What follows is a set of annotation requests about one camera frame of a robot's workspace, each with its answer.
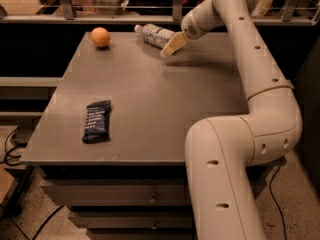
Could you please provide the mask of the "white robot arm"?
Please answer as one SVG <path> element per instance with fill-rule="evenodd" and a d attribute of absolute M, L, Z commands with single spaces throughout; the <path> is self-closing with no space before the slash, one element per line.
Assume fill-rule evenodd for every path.
<path fill-rule="evenodd" d="M 289 82 L 255 27 L 256 0 L 205 0 L 182 20 L 162 49 L 168 57 L 181 39 L 227 28 L 248 111 L 209 117 L 189 129 L 185 165 L 198 240 L 267 240 L 246 169 L 292 150 L 302 116 Z"/>

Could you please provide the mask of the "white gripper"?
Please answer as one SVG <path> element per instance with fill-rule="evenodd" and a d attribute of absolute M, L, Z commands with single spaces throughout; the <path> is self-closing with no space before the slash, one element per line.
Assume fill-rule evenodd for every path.
<path fill-rule="evenodd" d="M 207 15 L 201 8 L 194 8 L 189 11 L 181 22 L 181 29 L 184 32 L 177 32 L 169 40 L 169 42 L 160 51 L 162 58 L 167 58 L 183 48 L 188 43 L 189 39 L 199 39 L 204 36 L 208 30 Z"/>

